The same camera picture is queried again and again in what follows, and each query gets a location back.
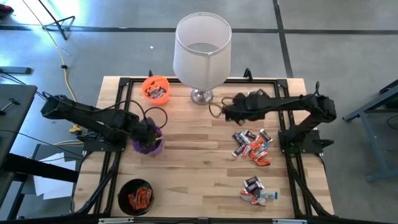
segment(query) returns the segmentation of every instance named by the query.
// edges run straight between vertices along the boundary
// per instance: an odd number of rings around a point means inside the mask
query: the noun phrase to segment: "black bowl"
[[[150,199],[150,204],[149,207],[145,209],[138,209],[135,210],[132,208],[132,205],[129,203],[129,194],[136,194],[137,190],[140,187],[147,187],[152,190],[152,198]],[[154,203],[154,190],[150,186],[148,182],[142,179],[132,179],[129,182],[125,183],[120,189],[119,194],[118,194],[118,203],[119,203],[119,208],[122,210],[127,215],[132,215],[132,216],[139,216],[147,213],[150,208],[152,207],[152,204]]]

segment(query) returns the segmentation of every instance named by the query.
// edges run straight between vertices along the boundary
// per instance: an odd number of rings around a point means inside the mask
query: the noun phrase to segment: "wooden table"
[[[119,78],[104,77],[97,107],[105,108],[114,104]],[[303,79],[287,80],[291,96],[306,94]],[[136,153],[130,141],[128,142],[119,166],[112,216],[126,216],[118,206],[117,194],[120,188],[131,179],[142,178],[154,188],[154,205],[145,214],[147,217],[293,218],[286,161],[280,152],[277,137],[280,129],[277,112],[267,113],[265,120],[246,122],[244,126],[238,126],[233,122],[227,123],[224,119],[213,118],[207,106],[192,103],[190,88],[181,83],[171,83],[170,87],[170,101],[163,106],[169,115],[169,122],[162,129],[165,149],[156,157],[151,157]],[[259,88],[275,97],[272,85],[224,84],[213,90],[213,101],[220,103],[224,96],[234,96],[238,92],[247,93]],[[143,99],[140,83],[134,84],[132,99],[138,101],[144,109],[152,106]],[[134,104],[130,105],[130,111],[142,117],[141,111]],[[148,116],[158,125],[165,121],[163,113],[158,110],[148,112]],[[296,123],[299,123],[308,113],[294,111],[294,116]],[[231,135],[245,129],[258,133],[261,128],[265,128],[274,139],[268,154],[271,165],[258,167],[253,161],[242,157],[234,160],[231,153],[237,148],[237,144]],[[83,163],[74,196],[76,210],[97,187],[103,157],[103,152],[94,152]],[[323,207],[333,213],[321,161],[312,154],[304,154],[303,164],[308,188]],[[265,207],[241,200],[239,193],[243,180],[254,175],[261,178],[267,191],[277,191],[279,198],[268,200]],[[106,188],[104,191],[101,211],[106,205],[108,190]],[[300,208],[304,211],[301,191],[297,192]]]

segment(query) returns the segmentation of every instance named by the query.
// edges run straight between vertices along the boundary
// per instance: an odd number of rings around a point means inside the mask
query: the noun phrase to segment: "white lampshade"
[[[197,12],[183,18],[175,32],[173,69],[186,86],[209,91],[231,71],[231,26],[220,16]]]

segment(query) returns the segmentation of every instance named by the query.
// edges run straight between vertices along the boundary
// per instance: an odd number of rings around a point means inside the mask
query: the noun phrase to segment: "gray floor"
[[[3,1],[16,10],[5,24],[37,24],[21,1]],[[37,1],[27,1],[44,23]],[[209,11],[223,16],[233,28],[275,29],[272,0],[53,0],[44,1],[58,17],[75,15],[76,26],[176,27],[189,13]],[[398,29],[394,0],[280,0],[286,29]],[[105,75],[174,75],[173,33],[72,32],[58,44],[71,53],[64,55],[70,67],[70,84],[79,101],[95,105]],[[365,175],[377,171],[362,124],[344,123],[340,117],[376,96],[398,75],[396,35],[293,35],[286,37],[294,77],[304,78],[308,91],[321,82],[321,93],[336,103],[338,117],[319,127],[322,137],[335,140],[326,148],[325,163],[335,213],[344,218],[397,223],[398,179],[368,183]],[[231,76],[241,76],[250,67],[256,77],[286,77],[278,34],[233,34]],[[61,61],[49,37],[37,31],[0,31],[0,64],[29,66],[32,75],[19,75],[39,90],[69,96],[60,69]],[[40,115],[43,101],[34,104],[22,133],[48,142],[73,139],[70,123],[50,121]],[[28,156],[36,142],[19,136],[12,148]],[[12,200],[12,192],[7,201]],[[6,206],[0,210],[4,218]],[[21,215],[29,216],[22,208]]]

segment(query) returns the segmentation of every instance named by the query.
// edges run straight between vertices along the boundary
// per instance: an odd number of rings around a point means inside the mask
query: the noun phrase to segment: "silver lamp base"
[[[191,91],[191,99],[197,105],[207,105],[213,99],[213,91],[202,91],[193,89]]]

